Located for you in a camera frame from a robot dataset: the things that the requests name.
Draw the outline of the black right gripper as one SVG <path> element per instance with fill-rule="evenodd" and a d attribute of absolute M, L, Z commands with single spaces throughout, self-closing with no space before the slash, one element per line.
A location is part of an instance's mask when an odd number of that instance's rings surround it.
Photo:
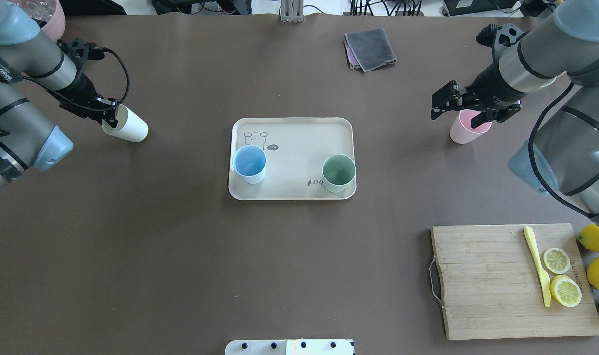
<path fill-rule="evenodd" d="M 521 48 L 525 36 L 526 32 L 512 23 L 501 26 L 491 23 L 477 34 L 476 42 L 492 49 L 492 63 L 466 87 L 463 103 L 478 111 L 471 119 L 473 130 L 486 122 L 503 123 L 521 110 L 520 100 L 529 90 L 529 66 Z M 449 81 L 437 90 L 431 98 L 431 119 L 456 110 L 462 95 L 463 89 L 457 81 Z"/>

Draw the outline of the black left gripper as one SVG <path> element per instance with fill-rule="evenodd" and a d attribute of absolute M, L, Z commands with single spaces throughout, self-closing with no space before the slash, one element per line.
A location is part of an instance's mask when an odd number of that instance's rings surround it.
<path fill-rule="evenodd" d="M 117 54 L 108 48 L 99 47 L 95 43 L 85 42 L 80 38 L 71 42 L 57 40 L 57 45 L 76 67 L 76 75 L 72 83 L 57 91 L 64 97 L 60 99 L 60 107 L 78 117 L 101 121 L 110 127 L 117 127 L 118 100 L 115 98 L 104 99 L 97 93 L 92 81 L 84 74 L 88 61 L 104 59 L 105 53 L 111 53 L 114 56 Z"/>

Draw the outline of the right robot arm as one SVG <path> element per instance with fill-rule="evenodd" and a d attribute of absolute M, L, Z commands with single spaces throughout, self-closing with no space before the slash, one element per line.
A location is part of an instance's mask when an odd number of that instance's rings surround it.
<path fill-rule="evenodd" d="M 521 99 L 566 74 L 570 85 L 541 113 L 509 168 L 599 226 L 599 0 L 566 0 L 538 27 L 483 28 L 476 41 L 492 63 L 466 87 L 450 81 L 432 95 L 431 119 L 477 112 L 471 125 L 503 123 Z"/>

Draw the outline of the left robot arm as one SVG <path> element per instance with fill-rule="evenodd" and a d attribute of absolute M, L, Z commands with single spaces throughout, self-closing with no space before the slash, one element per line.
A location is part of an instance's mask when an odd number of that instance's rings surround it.
<path fill-rule="evenodd" d="M 60 107 L 116 129 L 123 101 L 97 93 L 85 75 L 90 60 L 110 50 L 75 39 L 54 42 L 15 3 L 0 0 L 0 189 L 29 168 L 45 171 L 73 148 L 71 140 L 17 88 L 28 81 L 44 88 Z"/>

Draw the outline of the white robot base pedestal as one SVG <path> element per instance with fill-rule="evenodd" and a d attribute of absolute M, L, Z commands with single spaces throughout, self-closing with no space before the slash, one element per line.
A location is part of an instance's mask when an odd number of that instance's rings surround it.
<path fill-rule="evenodd" d="M 353 340 L 348 339 L 264 339 L 234 340 L 225 355 L 354 355 Z"/>

